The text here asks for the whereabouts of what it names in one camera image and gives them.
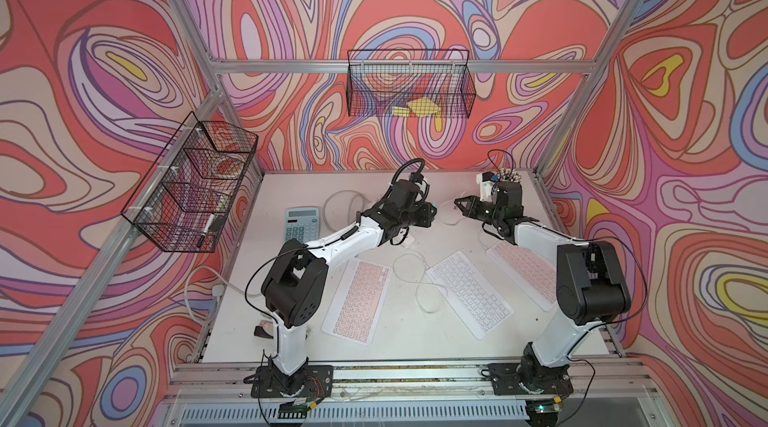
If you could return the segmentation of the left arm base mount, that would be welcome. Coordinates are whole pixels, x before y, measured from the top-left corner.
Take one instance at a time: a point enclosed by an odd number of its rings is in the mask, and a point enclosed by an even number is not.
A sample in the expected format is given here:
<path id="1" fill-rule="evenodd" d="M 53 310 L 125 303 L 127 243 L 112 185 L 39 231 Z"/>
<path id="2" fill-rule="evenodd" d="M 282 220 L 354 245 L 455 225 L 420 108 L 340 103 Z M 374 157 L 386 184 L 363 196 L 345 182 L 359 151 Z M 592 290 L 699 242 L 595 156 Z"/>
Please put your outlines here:
<path id="1" fill-rule="evenodd" d="M 259 366 L 256 372 L 245 377 L 243 383 L 251 388 L 256 399 L 315 400 L 332 393 L 334 368 L 324 364 L 305 364 L 291 375 L 284 374 L 276 366 Z"/>

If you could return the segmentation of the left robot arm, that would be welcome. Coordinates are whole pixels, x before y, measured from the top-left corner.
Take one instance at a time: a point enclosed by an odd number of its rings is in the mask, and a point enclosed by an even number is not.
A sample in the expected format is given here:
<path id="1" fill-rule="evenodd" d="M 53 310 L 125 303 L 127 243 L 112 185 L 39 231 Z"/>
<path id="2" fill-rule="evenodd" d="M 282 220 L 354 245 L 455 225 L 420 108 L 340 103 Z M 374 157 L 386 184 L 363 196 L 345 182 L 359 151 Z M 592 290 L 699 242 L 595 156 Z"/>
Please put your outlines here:
<path id="1" fill-rule="evenodd" d="M 267 273 L 261 293 L 274 318 L 276 355 L 270 366 L 292 377 L 304 368 L 306 324 L 320 307 L 332 268 L 352 258 L 393 243 L 412 227 L 431 226 L 437 207 L 427 200 L 429 184 L 412 173 L 395 177 L 384 196 L 359 213 L 351 225 L 309 243 L 284 243 Z"/>

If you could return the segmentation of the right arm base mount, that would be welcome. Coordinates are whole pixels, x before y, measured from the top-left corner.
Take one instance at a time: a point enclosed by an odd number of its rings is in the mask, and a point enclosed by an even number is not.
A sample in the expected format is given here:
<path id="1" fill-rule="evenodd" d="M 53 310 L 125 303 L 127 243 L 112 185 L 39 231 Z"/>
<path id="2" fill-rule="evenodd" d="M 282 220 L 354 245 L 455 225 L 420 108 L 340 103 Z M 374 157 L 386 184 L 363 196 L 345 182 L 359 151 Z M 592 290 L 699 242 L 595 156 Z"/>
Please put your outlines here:
<path id="1" fill-rule="evenodd" d="M 493 392 L 503 395 L 531 395 L 567 398 L 574 388 L 568 366 L 543 367 L 524 359 L 521 363 L 492 363 L 481 368 L 480 376 L 491 382 Z"/>

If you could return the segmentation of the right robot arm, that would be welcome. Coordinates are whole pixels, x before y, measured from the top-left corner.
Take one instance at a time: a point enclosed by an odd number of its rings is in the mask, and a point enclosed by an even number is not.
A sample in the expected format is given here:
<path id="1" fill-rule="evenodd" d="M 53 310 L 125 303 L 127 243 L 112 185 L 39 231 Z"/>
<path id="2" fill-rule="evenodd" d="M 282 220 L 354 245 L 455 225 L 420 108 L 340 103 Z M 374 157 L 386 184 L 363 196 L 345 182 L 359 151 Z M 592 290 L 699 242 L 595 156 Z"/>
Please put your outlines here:
<path id="1" fill-rule="evenodd" d="M 477 176 L 479 195 L 454 206 L 490 234 L 544 261 L 554 273 L 558 307 L 543 333 L 528 343 L 516 368 L 520 388 L 540 394 L 564 385 L 570 355 L 587 335 L 631 308 L 631 296 L 615 247 L 606 241 L 569 237 L 527 216 L 523 188 L 512 172 Z"/>

